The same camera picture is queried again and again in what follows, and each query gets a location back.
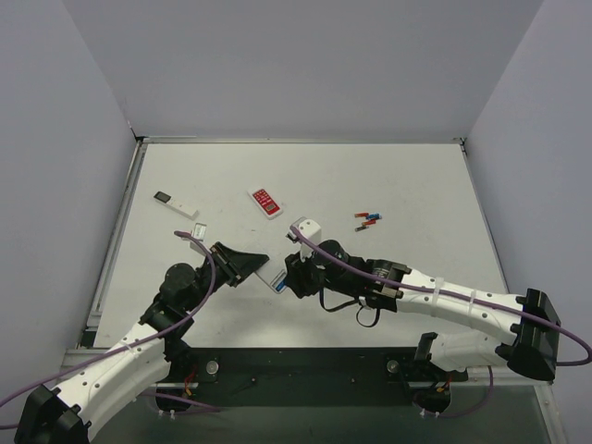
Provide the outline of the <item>white grey-faced remote control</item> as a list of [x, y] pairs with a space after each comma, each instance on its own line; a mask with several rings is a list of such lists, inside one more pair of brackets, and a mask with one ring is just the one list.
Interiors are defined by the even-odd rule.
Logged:
[[258, 276], [273, 292], [279, 294], [282, 291], [276, 292], [276, 286], [281, 282], [285, 283], [287, 272], [285, 267], [279, 262], [268, 262], [259, 268], [255, 272], [255, 275]]

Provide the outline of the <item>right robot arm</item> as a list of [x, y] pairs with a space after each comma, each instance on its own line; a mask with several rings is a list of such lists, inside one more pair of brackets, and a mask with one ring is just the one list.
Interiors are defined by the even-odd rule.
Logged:
[[350, 255], [335, 240], [308, 255], [288, 255], [285, 266], [286, 286], [298, 298], [331, 290], [376, 313], [428, 315], [465, 327], [460, 334], [424, 333], [418, 361], [446, 372], [505, 365], [530, 379], [555, 378], [561, 321], [540, 290], [514, 295], [470, 289], [407, 265]]

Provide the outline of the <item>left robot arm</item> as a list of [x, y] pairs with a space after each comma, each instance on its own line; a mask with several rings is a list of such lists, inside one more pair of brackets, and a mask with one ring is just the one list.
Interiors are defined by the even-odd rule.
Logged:
[[193, 316], [220, 287], [236, 287], [268, 255], [220, 242], [204, 248], [203, 264], [172, 265], [139, 321], [105, 353], [73, 367], [69, 378], [38, 384], [18, 421], [17, 443], [90, 443], [123, 408], [154, 383], [187, 375], [190, 348], [182, 337]]

